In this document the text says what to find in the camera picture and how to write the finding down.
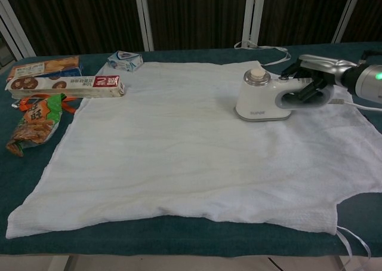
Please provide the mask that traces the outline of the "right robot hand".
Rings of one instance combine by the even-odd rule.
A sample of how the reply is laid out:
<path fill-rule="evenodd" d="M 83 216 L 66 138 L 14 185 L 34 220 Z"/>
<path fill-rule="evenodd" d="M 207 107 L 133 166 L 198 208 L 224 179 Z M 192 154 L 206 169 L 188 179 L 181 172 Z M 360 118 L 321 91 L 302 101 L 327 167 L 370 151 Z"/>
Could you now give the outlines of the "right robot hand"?
<path fill-rule="evenodd" d="M 356 63 L 347 60 L 303 54 L 282 71 L 279 79 L 311 78 L 312 82 L 297 93 L 297 98 L 305 102 L 329 85 L 344 87 L 345 74 L 357 68 Z"/>

